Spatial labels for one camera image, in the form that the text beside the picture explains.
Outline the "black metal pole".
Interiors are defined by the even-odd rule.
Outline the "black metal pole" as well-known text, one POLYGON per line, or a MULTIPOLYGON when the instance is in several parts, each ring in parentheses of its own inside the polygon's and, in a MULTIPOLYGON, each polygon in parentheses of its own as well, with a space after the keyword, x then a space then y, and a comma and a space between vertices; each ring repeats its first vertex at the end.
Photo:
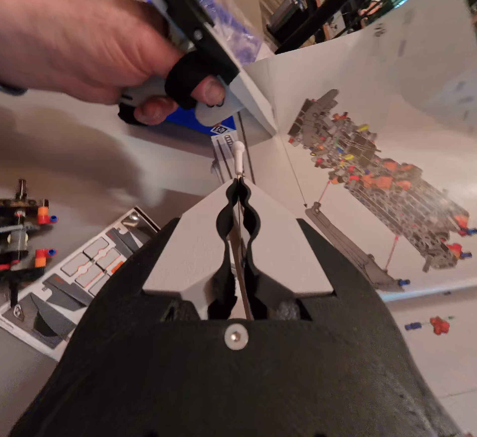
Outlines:
POLYGON ((348 1, 349 0, 325 0, 323 4, 277 48, 275 54, 299 49, 348 1))

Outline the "lego car chassis assembly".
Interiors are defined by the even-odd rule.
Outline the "lego car chassis assembly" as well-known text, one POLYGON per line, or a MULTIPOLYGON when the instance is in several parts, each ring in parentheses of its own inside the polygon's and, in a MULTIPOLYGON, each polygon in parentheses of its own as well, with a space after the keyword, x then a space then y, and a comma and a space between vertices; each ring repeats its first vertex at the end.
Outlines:
POLYGON ((50 214, 48 199, 32 199, 28 196, 26 180, 18 180, 13 198, 0 200, 0 280, 9 290, 10 307, 22 313, 19 291, 23 284, 31 283, 43 276, 47 262, 57 251, 52 248, 34 251, 33 267, 17 268, 29 257, 31 236, 45 233, 58 222, 57 215, 50 214))

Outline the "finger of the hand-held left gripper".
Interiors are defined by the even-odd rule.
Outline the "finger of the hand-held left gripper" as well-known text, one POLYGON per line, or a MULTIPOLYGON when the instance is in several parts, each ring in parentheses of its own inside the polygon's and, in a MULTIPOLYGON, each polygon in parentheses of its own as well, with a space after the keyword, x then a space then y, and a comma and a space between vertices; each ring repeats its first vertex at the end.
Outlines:
POLYGON ((242 117, 241 134, 250 146, 266 142, 278 134, 269 99, 243 67, 238 68, 237 75, 227 86, 227 109, 242 117))

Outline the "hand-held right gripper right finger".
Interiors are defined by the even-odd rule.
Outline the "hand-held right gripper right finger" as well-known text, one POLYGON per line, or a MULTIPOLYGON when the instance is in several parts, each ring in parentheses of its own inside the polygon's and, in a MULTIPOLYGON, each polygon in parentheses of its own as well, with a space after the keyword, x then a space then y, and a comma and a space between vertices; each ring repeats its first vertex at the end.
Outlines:
POLYGON ((244 287, 253 320, 267 319, 283 303, 333 294, 301 225, 281 203, 251 181, 238 180, 244 233, 244 287))

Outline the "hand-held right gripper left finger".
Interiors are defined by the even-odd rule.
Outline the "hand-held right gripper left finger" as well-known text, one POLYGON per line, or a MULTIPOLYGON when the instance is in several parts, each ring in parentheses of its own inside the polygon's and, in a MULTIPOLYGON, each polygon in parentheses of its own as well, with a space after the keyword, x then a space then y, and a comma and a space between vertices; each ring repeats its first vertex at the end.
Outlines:
POLYGON ((229 319, 237 301, 228 237, 234 228, 238 179, 182 214, 143 291, 191 302, 201 319, 229 319))

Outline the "person's left hand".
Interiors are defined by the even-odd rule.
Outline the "person's left hand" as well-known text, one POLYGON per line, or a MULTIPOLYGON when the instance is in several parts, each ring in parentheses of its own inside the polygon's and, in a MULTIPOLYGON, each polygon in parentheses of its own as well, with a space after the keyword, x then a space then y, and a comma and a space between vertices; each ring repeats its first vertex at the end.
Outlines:
POLYGON ((184 56, 137 0, 1 0, 0 82, 116 105, 184 56))

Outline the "sticker sheet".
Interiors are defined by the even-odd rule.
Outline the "sticker sheet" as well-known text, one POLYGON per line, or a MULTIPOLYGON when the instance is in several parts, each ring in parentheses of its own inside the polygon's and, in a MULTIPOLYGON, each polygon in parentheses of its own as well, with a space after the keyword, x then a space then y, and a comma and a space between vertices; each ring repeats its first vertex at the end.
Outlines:
POLYGON ((134 207, 1 305, 1 329, 59 361, 99 291, 160 227, 134 207))

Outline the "blue plastic bin white tag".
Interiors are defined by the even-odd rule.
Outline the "blue plastic bin white tag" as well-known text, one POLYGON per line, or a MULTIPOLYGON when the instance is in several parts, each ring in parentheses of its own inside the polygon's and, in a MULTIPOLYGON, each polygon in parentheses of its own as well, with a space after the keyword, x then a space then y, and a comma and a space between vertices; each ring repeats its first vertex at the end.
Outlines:
MULTIPOLYGON (((168 22, 168 33, 167 37, 170 42, 175 45, 182 52, 188 53, 195 49, 193 42, 189 40, 187 35, 178 28, 177 24, 170 17, 167 12, 167 6, 159 7, 157 0, 146 0, 149 4, 153 5, 155 8, 158 8, 158 11, 168 22)), ((213 136, 222 134, 228 130, 235 130, 236 126, 234 123, 233 117, 229 117, 223 120, 220 124, 214 126, 205 126, 199 123, 195 115, 195 109, 185 110, 183 108, 178 108, 176 112, 168 116, 167 121, 174 123, 176 125, 181 125, 187 127, 188 129, 195 130, 197 132, 206 134, 207 136, 213 136)))

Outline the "open instruction booklet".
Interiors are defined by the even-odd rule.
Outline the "open instruction booklet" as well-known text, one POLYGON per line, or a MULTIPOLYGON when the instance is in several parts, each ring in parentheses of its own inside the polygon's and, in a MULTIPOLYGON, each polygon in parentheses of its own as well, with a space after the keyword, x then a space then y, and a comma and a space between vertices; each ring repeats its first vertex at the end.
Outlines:
POLYGON ((476 34, 466 0, 408 0, 249 72, 278 134, 247 143, 247 178, 378 283, 438 397, 476 395, 476 34))

